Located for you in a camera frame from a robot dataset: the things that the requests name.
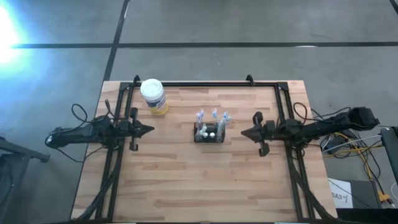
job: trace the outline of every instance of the wire bundle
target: wire bundle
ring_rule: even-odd
[[[295,105],[300,105],[300,106],[304,107],[304,109],[305,109],[305,116],[304,117],[297,113],[297,110],[295,109]],[[350,107],[345,107],[345,108],[342,108],[342,109],[340,109],[340,110],[338,110],[338,111],[336,111],[334,113],[329,113],[329,114],[324,114],[324,115],[320,115],[317,111],[315,111],[314,109],[311,109],[311,111],[314,112],[316,114],[316,116],[313,119],[309,119],[309,118],[307,118],[307,115],[308,115],[307,107],[304,104],[302,104],[302,103],[294,103],[294,111],[295,111],[295,113],[297,114],[297,116],[302,118],[304,120],[304,122],[306,122],[307,120],[326,122],[326,121],[323,121],[325,116],[334,115],[334,114],[337,114],[337,113],[339,113],[341,111],[344,111],[344,110],[348,110],[349,111],[349,110],[351,110],[351,108]],[[358,131],[353,130],[352,133],[353,133],[353,136],[351,138],[349,138],[347,135],[342,134],[342,133],[333,133],[333,134],[328,135],[325,139],[323,139],[321,141],[320,145],[319,145],[319,147],[320,147],[322,152],[328,152],[328,151],[331,151],[331,150],[336,149],[338,147],[349,147],[348,150],[338,151],[338,152],[336,152],[334,154],[323,156],[323,157],[335,157],[337,159],[344,159],[344,158],[347,158],[347,157],[354,157],[354,156],[361,157],[361,159],[363,160],[363,169],[364,169],[365,173],[368,175],[369,180],[373,180],[374,179],[376,181],[377,185],[379,186],[381,193],[384,195],[385,194],[384,190],[383,190],[383,188],[382,188],[382,186],[380,184],[380,181],[379,181],[379,178],[380,178],[380,175],[381,175],[380,165],[378,164],[376,158],[374,157],[374,155],[373,155],[373,153],[371,151],[371,149],[380,148],[380,147],[383,147],[383,145],[379,144],[381,142],[381,140],[376,141],[375,143],[373,143],[370,146],[368,146],[363,141],[364,139],[379,138],[380,135],[371,136],[371,137],[367,137],[367,138],[361,138],[361,136],[359,135]],[[337,136],[343,137],[344,139],[346,139],[347,142],[344,143],[344,144],[333,146],[333,147],[325,150],[326,146],[331,141],[332,137],[335,138]],[[373,159],[373,161],[374,161],[374,163],[375,163],[375,165],[377,167],[376,174],[371,169],[371,167],[370,167],[370,165],[368,163],[369,156],[372,157],[372,159]],[[394,204],[392,203],[391,200],[387,200],[387,201],[392,206],[394,206]]]

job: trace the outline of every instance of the white lid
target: white lid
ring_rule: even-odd
[[[146,100],[157,100],[163,95],[163,86],[159,80],[150,78],[141,83],[141,94]]]

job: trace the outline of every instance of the white container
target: white container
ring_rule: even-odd
[[[169,110],[162,83],[154,78],[141,83],[141,95],[154,115],[163,115]]]

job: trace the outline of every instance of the butcher block tabletop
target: butcher block tabletop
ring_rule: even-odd
[[[301,102],[309,108],[304,82],[287,82],[292,103]],[[114,110],[119,84],[104,82],[97,116],[106,113],[105,99]],[[164,87],[164,90],[169,111],[164,116],[154,116],[139,88],[134,89],[132,107],[138,108],[138,120],[155,130],[138,139],[137,152],[129,150],[131,138],[126,138],[114,222],[297,221],[284,143],[270,142],[270,153],[259,157],[259,145],[241,135],[242,130],[253,127],[252,116],[257,111],[262,112],[264,121],[277,120],[273,87]],[[211,112],[215,108],[219,116],[227,111],[232,117],[224,143],[194,143],[196,113],[203,109],[203,121],[212,122]],[[303,108],[297,109],[304,114]],[[86,153],[99,147],[90,144]],[[105,158],[106,150],[102,149],[85,161],[72,218],[82,214],[98,193]],[[311,191],[336,217],[319,147],[307,147],[304,161]],[[305,210],[302,192],[300,198]]]

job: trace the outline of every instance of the white cable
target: white cable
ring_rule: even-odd
[[[330,138],[331,138],[331,135],[329,136],[328,140],[326,141],[326,144],[324,144],[322,146],[322,150],[328,145],[328,143],[330,142]]]
[[[394,187],[394,185],[397,185],[397,183],[393,183],[393,184],[391,185],[391,194],[392,194],[392,196],[393,196],[396,200],[398,200],[398,198],[396,197],[396,195],[394,195],[394,192],[392,191],[392,188]]]
[[[366,138],[357,139],[357,140],[354,140],[354,141],[346,142],[346,143],[343,143],[343,144],[340,144],[340,145],[331,147],[330,149],[327,149],[327,150],[322,151],[322,152],[328,152],[328,151],[330,151],[330,150],[336,149],[337,147],[345,146],[345,145],[351,144],[351,143],[353,143],[353,142],[362,141],[362,140],[369,139],[369,138],[380,138],[380,137],[381,137],[380,135],[377,135],[377,136],[371,136],[371,137],[366,137]]]

